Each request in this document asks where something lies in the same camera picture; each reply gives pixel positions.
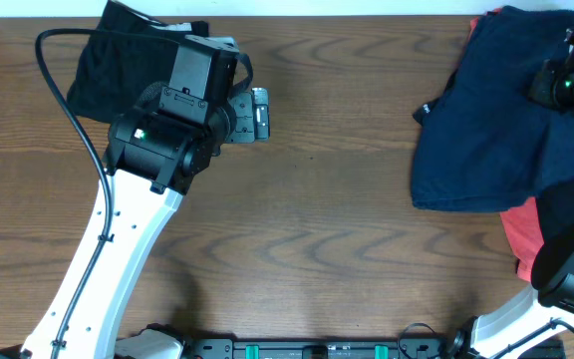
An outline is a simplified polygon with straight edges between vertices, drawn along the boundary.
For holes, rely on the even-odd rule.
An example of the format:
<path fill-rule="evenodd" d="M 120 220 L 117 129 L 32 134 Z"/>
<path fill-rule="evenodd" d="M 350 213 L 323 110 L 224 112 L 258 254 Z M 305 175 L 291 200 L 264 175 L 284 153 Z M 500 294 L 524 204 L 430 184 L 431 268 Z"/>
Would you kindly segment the navy blue shorts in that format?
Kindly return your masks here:
<path fill-rule="evenodd" d="M 477 17 L 440 97 L 418 108 L 411 178 L 420 209 L 501 212 L 574 178 L 574 116 L 528 99 L 560 64 L 574 11 L 504 6 Z"/>

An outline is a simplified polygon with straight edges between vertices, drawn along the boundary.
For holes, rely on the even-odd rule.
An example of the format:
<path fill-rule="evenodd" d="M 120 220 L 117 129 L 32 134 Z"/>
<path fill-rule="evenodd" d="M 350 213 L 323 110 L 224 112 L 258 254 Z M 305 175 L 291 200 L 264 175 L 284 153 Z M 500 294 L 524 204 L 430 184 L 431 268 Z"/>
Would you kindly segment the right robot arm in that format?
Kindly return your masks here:
<path fill-rule="evenodd" d="M 559 67 L 544 64 L 528 96 L 555 110 L 574 109 L 574 30 L 569 55 Z M 499 309 L 470 318 L 438 358 L 562 358 L 556 334 L 574 334 L 574 223 L 545 242 L 534 260 L 530 284 Z"/>

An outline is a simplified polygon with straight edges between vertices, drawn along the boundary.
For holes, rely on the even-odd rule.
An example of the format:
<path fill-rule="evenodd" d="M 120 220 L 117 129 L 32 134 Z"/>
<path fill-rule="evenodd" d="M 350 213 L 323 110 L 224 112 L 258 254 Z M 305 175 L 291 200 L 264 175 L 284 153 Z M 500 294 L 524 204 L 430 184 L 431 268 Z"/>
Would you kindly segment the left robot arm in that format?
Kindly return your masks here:
<path fill-rule="evenodd" d="M 174 45 L 167 82 L 152 85 L 108 132 L 93 162 L 94 211 L 49 309 L 26 340 L 1 358 L 178 358 L 185 341 L 151 325 L 120 338 L 146 259 L 193 178 L 225 144 L 270 135 L 268 95 L 236 80 L 248 56 L 230 37 L 187 35 Z"/>

